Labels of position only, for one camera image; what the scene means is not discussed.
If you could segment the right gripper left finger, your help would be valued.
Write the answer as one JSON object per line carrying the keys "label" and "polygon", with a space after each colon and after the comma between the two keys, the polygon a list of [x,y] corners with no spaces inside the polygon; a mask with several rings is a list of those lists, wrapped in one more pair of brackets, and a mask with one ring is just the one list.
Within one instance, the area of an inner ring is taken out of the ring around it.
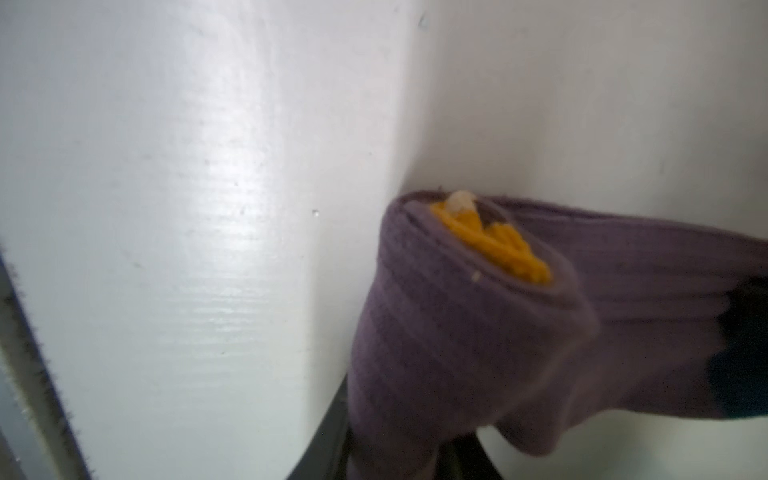
{"label": "right gripper left finger", "polygon": [[349,457],[347,378],[329,407],[288,480],[344,480]]}

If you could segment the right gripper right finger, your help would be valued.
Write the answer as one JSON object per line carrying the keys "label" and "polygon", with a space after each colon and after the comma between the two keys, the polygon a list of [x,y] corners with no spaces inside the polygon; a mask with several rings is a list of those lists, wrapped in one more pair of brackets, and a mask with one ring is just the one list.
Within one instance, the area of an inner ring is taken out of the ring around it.
{"label": "right gripper right finger", "polygon": [[471,433],[440,448],[441,480],[502,480],[477,435]]}

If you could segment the purple striped sock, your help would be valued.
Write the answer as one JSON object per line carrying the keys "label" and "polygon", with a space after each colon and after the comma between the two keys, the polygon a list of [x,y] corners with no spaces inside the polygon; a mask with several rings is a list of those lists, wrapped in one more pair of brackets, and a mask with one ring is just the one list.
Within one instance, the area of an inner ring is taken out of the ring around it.
{"label": "purple striped sock", "polygon": [[738,233],[502,196],[549,269],[524,279],[440,220],[440,192],[387,208],[348,373],[351,479],[434,479],[447,442],[492,425],[552,452],[607,410],[767,412],[767,244]]}

